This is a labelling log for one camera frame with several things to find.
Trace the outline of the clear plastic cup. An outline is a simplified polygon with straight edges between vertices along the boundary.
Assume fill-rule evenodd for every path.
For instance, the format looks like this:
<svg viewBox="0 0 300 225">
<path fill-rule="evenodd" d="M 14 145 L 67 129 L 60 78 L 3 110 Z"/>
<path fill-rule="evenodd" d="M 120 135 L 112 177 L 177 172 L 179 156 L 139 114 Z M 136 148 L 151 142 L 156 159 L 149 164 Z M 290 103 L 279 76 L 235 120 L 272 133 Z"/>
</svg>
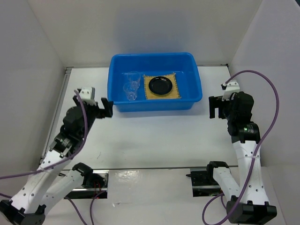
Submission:
<svg viewBox="0 0 300 225">
<path fill-rule="evenodd" d="M 139 88 L 138 82 L 128 82 L 124 84 L 123 90 L 126 94 L 127 100 L 129 101 L 136 100 L 138 88 Z"/>
<path fill-rule="evenodd" d="M 133 83 L 137 88 L 140 87 L 141 73 L 138 71 L 130 71 L 127 73 L 127 79 Z"/>
</svg>

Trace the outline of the bamboo placemat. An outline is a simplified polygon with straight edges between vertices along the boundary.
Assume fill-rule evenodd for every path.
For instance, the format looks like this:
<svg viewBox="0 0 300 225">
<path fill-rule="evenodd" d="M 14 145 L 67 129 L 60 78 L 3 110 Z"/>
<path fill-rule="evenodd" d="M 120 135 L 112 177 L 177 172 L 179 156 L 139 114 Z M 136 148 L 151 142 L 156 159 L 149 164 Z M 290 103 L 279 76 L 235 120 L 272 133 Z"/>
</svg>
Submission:
<svg viewBox="0 0 300 225">
<path fill-rule="evenodd" d="M 144 89 L 145 89 L 145 96 L 147 100 L 154 100 L 154 99 L 179 99 L 180 98 L 180 93 L 178 90 L 177 82 L 176 82 L 176 73 L 172 73 L 169 75 L 163 75 L 164 77 L 167 77 L 171 80 L 173 84 L 173 88 L 171 90 L 171 93 L 169 96 L 166 97 L 158 97 L 154 96 L 151 94 L 150 89 L 148 87 L 149 81 L 154 78 L 154 76 L 148 76 L 148 75 L 143 75 L 144 78 Z"/>
</svg>

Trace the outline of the black round plate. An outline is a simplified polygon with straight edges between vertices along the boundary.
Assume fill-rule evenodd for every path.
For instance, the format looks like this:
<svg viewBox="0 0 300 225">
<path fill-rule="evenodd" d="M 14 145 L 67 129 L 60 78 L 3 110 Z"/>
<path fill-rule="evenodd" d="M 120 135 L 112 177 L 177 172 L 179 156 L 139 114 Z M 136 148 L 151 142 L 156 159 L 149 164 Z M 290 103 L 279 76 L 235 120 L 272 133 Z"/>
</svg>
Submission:
<svg viewBox="0 0 300 225">
<path fill-rule="evenodd" d="M 172 90 L 173 83 L 167 77 L 156 76 L 149 81 L 148 87 L 152 92 L 163 94 Z"/>
</svg>

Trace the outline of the green plastic plate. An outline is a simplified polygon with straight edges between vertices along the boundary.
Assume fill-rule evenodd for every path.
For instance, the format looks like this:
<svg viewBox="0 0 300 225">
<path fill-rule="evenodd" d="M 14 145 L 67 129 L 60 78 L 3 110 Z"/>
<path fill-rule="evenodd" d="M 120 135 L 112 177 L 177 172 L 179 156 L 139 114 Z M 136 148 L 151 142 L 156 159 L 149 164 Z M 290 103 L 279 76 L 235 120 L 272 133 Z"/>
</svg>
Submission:
<svg viewBox="0 0 300 225">
<path fill-rule="evenodd" d="M 171 93 L 171 91 L 168 92 L 168 93 L 163 93 L 163 94 L 161 94 L 161 93 L 155 93 L 155 92 L 152 92 L 152 91 L 151 91 L 151 94 L 152 94 L 152 95 L 158 96 L 158 97 L 166 97 L 166 96 L 169 96 L 170 93 Z"/>
</svg>

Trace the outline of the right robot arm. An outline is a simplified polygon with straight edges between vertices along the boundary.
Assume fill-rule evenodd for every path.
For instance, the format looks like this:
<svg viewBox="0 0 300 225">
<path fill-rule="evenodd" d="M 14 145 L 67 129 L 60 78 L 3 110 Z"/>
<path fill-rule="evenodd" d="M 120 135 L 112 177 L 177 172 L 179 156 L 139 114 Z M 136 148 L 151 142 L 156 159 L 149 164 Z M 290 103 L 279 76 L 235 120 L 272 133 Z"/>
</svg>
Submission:
<svg viewBox="0 0 300 225">
<path fill-rule="evenodd" d="M 252 118 L 253 97 L 235 92 L 224 100 L 209 97 L 210 118 L 218 111 L 227 120 L 227 131 L 237 156 L 239 178 L 236 182 L 227 163 L 211 161 L 205 173 L 206 181 L 218 184 L 227 199 L 226 220 L 239 225 L 264 225 L 277 216 L 277 208 L 266 194 L 260 163 L 260 130 Z"/>
</svg>

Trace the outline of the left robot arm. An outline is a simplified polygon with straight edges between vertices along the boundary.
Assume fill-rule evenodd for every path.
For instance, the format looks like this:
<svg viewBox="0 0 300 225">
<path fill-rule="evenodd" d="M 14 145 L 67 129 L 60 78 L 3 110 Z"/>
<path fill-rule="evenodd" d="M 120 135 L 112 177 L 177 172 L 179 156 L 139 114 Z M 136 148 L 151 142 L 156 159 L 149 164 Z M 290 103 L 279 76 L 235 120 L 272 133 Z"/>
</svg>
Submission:
<svg viewBox="0 0 300 225">
<path fill-rule="evenodd" d="M 84 163 L 78 163 L 54 183 L 59 173 L 70 163 L 69 156 L 83 148 L 95 119 L 112 117 L 113 102 L 102 98 L 103 109 L 93 99 L 78 100 L 68 109 L 60 132 L 50 145 L 37 173 L 9 200 L 0 202 L 0 212 L 13 225 L 41 225 L 49 211 L 74 188 L 89 187 L 98 176 Z"/>
</svg>

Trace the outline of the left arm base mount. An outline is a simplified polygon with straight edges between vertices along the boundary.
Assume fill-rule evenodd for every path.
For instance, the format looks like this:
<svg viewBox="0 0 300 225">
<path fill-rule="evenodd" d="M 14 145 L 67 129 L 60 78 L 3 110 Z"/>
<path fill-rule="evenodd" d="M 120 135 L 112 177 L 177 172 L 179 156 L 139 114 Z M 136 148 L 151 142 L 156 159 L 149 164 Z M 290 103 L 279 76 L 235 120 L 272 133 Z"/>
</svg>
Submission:
<svg viewBox="0 0 300 225">
<path fill-rule="evenodd" d="M 95 170 L 89 181 L 87 181 L 84 185 L 74 188 L 69 194 L 67 194 L 67 197 L 70 199 L 93 199 L 99 194 L 97 199 L 106 199 L 108 181 L 108 170 Z"/>
</svg>

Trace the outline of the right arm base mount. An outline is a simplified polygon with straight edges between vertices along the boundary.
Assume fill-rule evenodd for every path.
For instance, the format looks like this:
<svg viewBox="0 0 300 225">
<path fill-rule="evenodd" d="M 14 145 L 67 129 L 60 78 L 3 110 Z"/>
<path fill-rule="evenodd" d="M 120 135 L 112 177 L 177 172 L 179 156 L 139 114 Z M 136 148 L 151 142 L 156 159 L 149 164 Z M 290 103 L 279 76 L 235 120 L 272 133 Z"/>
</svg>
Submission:
<svg viewBox="0 0 300 225">
<path fill-rule="evenodd" d="M 193 197 L 217 196 L 222 192 L 217 182 L 210 179 L 204 167 L 191 168 L 186 177 L 190 178 Z"/>
</svg>

